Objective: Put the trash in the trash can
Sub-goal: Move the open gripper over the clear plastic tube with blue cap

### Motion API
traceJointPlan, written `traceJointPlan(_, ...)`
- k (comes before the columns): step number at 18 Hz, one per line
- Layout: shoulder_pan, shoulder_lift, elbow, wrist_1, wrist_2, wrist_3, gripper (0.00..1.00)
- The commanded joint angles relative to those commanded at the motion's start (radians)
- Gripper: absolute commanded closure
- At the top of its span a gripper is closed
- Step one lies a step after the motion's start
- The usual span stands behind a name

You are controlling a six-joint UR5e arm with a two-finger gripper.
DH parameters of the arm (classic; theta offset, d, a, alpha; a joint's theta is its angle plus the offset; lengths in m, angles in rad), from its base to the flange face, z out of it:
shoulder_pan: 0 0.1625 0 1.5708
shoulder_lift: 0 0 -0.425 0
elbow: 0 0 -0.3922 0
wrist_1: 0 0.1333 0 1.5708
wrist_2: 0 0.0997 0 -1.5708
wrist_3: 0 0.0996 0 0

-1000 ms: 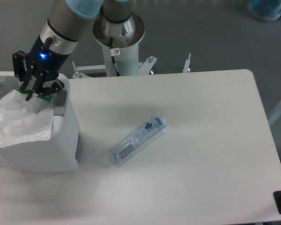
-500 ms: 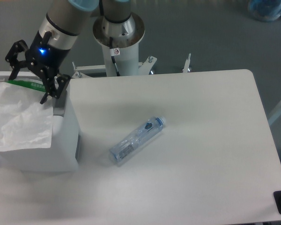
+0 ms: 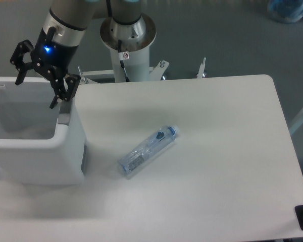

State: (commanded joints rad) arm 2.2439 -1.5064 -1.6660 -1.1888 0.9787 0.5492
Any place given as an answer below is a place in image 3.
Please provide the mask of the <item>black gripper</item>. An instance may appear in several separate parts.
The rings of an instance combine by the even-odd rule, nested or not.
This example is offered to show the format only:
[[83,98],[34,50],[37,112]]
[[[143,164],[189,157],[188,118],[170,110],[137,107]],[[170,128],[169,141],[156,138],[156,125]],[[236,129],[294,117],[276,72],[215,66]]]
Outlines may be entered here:
[[[47,33],[41,30],[35,48],[32,43],[26,39],[17,44],[10,63],[15,66],[18,75],[15,81],[16,85],[24,82],[26,74],[33,69],[33,64],[36,72],[40,67],[45,67],[48,70],[55,70],[57,77],[65,77],[49,79],[50,85],[54,90],[54,98],[50,104],[50,109],[55,108],[58,99],[62,101],[71,101],[78,89],[81,77],[79,75],[67,74],[68,66],[75,54],[78,46],[66,46],[57,43],[53,38],[57,36],[57,28],[49,27]],[[25,63],[24,55],[31,53],[32,61]]]

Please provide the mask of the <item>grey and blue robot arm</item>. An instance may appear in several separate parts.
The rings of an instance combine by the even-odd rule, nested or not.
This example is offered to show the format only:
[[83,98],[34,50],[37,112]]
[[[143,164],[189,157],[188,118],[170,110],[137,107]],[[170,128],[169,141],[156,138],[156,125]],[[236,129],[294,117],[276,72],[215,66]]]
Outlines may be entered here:
[[10,63],[18,71],[16,85],[24,82],[29,70],[35,70],[50,82],[54,98],[70,101],[76,94],[80,76],[68,72],[68,66],[91,20],[111,17],[122,25],[141,18],[140,1],[53,1],[37,43],[19,42]]

